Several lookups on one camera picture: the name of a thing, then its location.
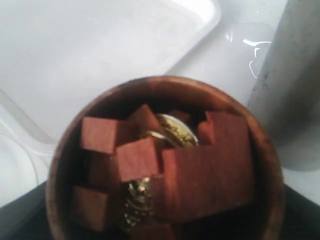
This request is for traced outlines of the gold foil ball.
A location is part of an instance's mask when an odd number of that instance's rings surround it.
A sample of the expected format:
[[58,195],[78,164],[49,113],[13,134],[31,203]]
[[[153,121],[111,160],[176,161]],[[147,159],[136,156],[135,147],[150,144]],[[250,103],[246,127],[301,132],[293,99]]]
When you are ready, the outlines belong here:
[[[199,145],[199,140],[194,132],[180,119],[164,113],[155,115],[164,133],[154,130],[144,130],[140,133],[141,138],[159,137],[168,141],[174,147],[194,147]],[[146,220],[155,218],[153,204],[152,183],[155,181],[150,177],[143,177],[125,184],[126,200],[123,218],[120,228],[128,232],[132,227]]]

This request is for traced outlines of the brown wooden cup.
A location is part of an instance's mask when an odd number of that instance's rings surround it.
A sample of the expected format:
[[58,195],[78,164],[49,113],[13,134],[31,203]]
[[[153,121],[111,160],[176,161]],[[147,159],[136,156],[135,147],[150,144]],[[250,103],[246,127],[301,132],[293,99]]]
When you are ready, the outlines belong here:
[[137,78],[112,87],[93,99],[72,120],[55,150],[45,191],[46,211],[56,240],[124,240],[119,230],[93,232],[71,223],[67,210],[72,184],[82,177],[85,152],[80,149],[84,116],[126,118],[140,104],[156,110],[174,106],[196,119],[202,110],[220,110],[245,117],[251,132],[257,176],[257,203],[225,216],[186,226],[188,238],[276,240],[285,212],[285,184],[271,138],[251,112],[234,98],[204,82],[178,76]]

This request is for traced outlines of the white rectangular tray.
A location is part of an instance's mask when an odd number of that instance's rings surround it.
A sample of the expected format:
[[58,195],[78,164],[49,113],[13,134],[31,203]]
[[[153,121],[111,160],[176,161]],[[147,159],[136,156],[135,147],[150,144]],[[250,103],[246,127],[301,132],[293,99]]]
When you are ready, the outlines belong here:
[[53,143],[103,91],[169,71],[221,13],[216,0],[3,0],[1,99]]

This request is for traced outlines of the wooden cubes pile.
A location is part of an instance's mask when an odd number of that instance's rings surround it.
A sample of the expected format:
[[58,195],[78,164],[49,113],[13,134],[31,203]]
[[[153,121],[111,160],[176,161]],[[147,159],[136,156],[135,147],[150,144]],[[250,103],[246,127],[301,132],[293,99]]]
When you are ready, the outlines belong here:
[[255,198],[249,127],[244,117],[206,111],[199,145],[174,147],[144,130],[164,128],[146,104],[127,120],[86,116],[80,145],[90,152],[88,185],[71,191],[71,219],[97,232],[119,226],[125,184],[150,177],[154,218],[128,232],[132,240],[177,240],[178,224],[248,205]]

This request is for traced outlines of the stainless steel cup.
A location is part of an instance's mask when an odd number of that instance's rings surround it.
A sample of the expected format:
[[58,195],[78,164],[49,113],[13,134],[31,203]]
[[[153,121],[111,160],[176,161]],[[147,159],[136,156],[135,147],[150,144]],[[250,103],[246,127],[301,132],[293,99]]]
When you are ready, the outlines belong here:
[[267,130],[283,167],[320,167],[320,3],[287,2],[248,108]]

